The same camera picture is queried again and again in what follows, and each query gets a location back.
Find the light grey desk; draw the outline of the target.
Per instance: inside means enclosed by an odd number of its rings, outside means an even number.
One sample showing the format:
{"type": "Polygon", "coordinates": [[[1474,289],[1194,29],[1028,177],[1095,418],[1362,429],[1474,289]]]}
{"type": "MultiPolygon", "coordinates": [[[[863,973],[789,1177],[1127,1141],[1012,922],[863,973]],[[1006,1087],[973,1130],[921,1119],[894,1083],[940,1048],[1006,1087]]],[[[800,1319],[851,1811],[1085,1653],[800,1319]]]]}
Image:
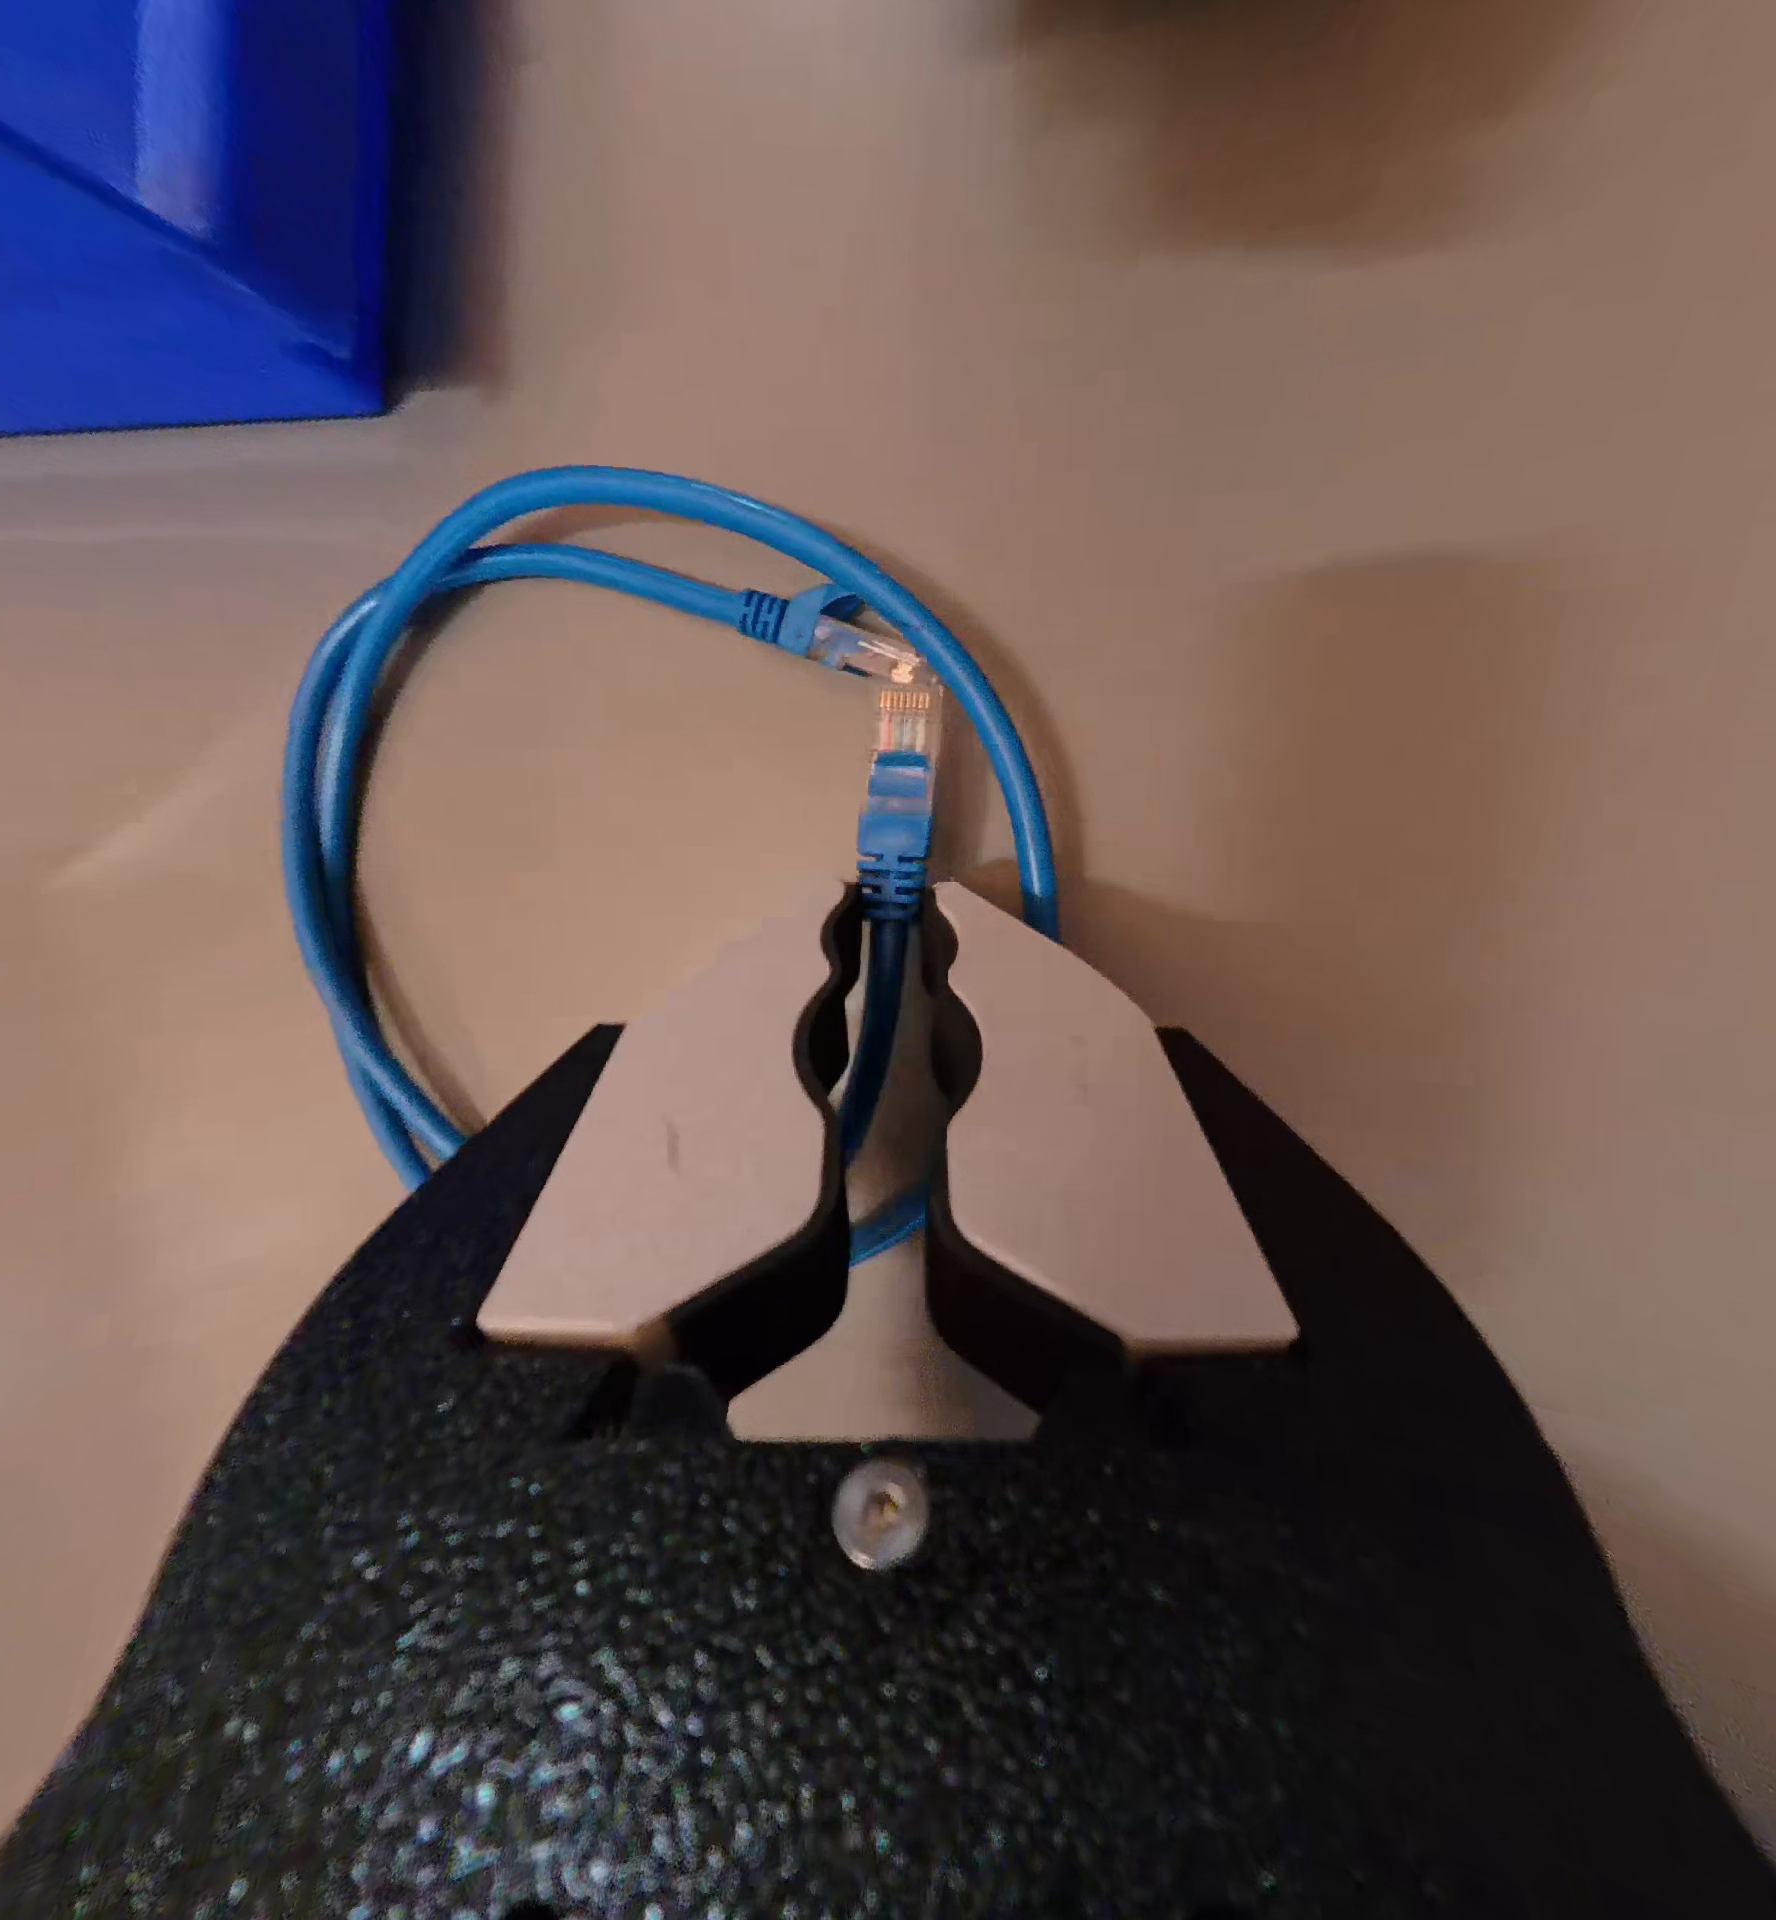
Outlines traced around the light grey desk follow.
{"type": "Polygon", "coordinates": [[[1453,1285],[1776,1850],[1776,4],[462,4],[386,419],[0,441],[0,1832],[394,1205],[314,636],[654,466],[970,643],[1066,924],[1453,1285]]]}

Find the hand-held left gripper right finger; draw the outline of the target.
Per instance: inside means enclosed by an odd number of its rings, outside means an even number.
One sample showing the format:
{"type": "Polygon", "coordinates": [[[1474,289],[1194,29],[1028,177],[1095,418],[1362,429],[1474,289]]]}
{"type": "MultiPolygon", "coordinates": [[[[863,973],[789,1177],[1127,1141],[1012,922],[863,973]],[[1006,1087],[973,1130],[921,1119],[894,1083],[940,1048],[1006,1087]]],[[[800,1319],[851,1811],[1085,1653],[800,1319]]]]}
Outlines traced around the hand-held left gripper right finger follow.
{"type": "Polygon", "coordinates": [[[944,1121],[925,1300],[1030,1413],[1150,1364],[1289,1352],[1279,1284],[1153,1022],[960,881],[925,909],[944,1121]]]}

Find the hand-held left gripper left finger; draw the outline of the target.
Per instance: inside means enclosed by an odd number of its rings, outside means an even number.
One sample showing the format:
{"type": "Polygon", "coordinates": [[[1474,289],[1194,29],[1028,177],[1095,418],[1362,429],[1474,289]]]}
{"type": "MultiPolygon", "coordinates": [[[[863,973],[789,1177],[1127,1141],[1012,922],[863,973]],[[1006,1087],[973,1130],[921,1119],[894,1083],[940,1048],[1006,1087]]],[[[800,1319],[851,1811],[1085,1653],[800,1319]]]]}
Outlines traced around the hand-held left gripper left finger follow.
{"type": "Polygon", "coordinates": [[[680,1364],[729,1403],[833,1329],[860,959],[856,885],[827,880],[621,1028],[477,1311],[487,1340],[680,1364]]]}

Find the blue plastic storage bin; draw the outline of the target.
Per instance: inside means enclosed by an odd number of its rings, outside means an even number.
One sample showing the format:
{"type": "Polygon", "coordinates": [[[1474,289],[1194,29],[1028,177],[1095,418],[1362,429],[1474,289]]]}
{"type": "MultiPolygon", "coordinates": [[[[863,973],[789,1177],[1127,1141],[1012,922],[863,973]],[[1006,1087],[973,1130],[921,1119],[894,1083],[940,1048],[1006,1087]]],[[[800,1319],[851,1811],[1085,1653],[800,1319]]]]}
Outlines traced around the blue plastic storage bin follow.
{"type": "Polygon", "coordinates": [[[0,2],[0,437],[385,414],[398,36],[0,2]]]}

